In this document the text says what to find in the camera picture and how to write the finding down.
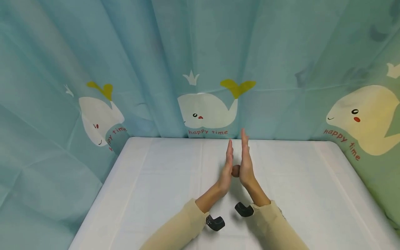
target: wrist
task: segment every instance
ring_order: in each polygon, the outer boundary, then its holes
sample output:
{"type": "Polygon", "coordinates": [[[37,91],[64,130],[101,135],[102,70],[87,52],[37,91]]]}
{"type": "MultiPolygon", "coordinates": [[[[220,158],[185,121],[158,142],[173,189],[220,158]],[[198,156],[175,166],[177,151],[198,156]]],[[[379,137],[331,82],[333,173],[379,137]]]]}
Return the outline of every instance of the wrist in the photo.
{"type": "Polygon", "coordinates": [[[247,180],[246,182],[242,183],[245,189],[254,189],[255,187],[259,186],[258,181],[255,176],[247,180]]]}
{"type": "Polygon", "coordinates": [[[226,194],[226,192],[222,190],[222,188],[218,185],[218,183],[211,186],[210,192],[214,197],[218,198],[218,200],[224,197],[226,194]]]}
{"type": "Polygon", "coordinates": [[[253,203],[259,207],[267,206],[271,204],[271,200],[262,190],[260,184],[255,180],[251,182],[247,187],[245,187],[249,193],[253,203]]]}

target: yellow whale tail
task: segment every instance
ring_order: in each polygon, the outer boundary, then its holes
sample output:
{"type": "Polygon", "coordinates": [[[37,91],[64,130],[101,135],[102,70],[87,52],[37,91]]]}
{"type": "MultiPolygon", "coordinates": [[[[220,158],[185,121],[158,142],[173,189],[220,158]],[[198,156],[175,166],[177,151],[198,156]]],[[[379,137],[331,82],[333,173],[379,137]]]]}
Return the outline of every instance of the yellow whale tail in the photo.
{"type": "Polygon", "coordinates": [[[100,91],[100,93],[102,93],[110,102],[112,102],[112,98],[111,98],[111,94],[112,94],[112,85],[111,84],[106,84],[104,85],[104,89],[100,88],[97,83],[95,82],[88,82],[86,84],[88,87],[90,88],[95,88],[98,91],[100,91]]]}
{"type": "Polygon", "coordinates": [[[221,86],[229,89],[235,99],[238,99],[246,91],[250,90],[256,85],[255,81],[245,81],[238,85],[234,80],[226,79],[221,82],[221,86]]]}

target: sleeve cuff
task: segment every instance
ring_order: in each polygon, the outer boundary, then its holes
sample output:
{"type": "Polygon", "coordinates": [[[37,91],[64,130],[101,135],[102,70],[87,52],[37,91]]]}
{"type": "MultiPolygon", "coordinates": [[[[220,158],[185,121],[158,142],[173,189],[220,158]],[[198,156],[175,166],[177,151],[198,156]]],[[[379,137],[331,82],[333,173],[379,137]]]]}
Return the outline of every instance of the sleeve cuff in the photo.
{"type": "Polygon", "coordinates": [[[282,211],[276,205],[274,200],[271,200],[271,204],[262,207],[252,203],[251,207],[254,209],[254,215],[261,216],[266,222],[272,222],[278,216],[283,217],[282,211]]]}
{"type": "Polygon", "coordinates": [[[196,205],[195,201],[195,199],[191,199],[185,204],[183,209],[188,215],[192,227],[203,228],[206,225],[206,218],[210,215],[210,213],[203,213],[196,205]]]}

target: whale print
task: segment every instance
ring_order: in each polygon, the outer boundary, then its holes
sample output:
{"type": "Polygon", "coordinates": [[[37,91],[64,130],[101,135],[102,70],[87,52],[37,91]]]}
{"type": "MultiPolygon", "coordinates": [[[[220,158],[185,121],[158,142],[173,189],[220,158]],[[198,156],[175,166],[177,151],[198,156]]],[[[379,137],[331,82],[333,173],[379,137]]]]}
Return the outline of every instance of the whale print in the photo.
{"type": "Polygon", "coordinates": [[[389,89],[366,86],[338,100],[326,122],[348,132],[366,153],[378,156],[400,142],[400,134],[386,136],[398,105],[389,89]]]}
{"type": "Polygon", "coordinates": [[[88,82],[88,87],[99,90],[111,103],[111,108],[102,100],[93,97],[79,98],[79,105],[82,111],[82,122],[86,134],[97,146],[105,146],[106,134],[116,124],[122,123],[125,119],[118,107],[111,98],[112,85],[106,84],[101,89],[95,82],[88,82]]]}
{"type": "Polygon", "coordinates": [[[215,95],[209,93],[185,94],[178,97],[179,108],[186,127],[189,128],[223,128],[231,124],[238,111],[238,98],[250,90],[256,82],[247,81],[238,85],[233,80],[221,82],[221,86],[229,89],[235,98],[231,107],[215,95]]]}

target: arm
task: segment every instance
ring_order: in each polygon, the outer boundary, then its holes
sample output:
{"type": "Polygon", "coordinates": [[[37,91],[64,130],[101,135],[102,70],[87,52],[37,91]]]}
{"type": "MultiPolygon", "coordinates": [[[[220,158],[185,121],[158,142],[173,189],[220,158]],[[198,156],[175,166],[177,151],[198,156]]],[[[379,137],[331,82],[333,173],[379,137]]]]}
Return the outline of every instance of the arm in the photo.
{"type": "Polygon", "coordinates": [[[140,250],[180,250],[203,230],[211,207],[228,192],[233,162],[232,141],[226,151],[226,163],[218,181],[197,200],[191,199],[183,209],[159,228],[140,250]]]}
{"type": "Polygon", "coordinates": [[[268,249],[273,250],[308,250],[302,239],[286,221],[282,212],[270,200],[256,180],[253,171],[253,163],[250,157],[248,137],[242,129],[242,163],[239,170],[239,178],[253,200],[254,220],[260,233],[265,237],[268,249]]]}

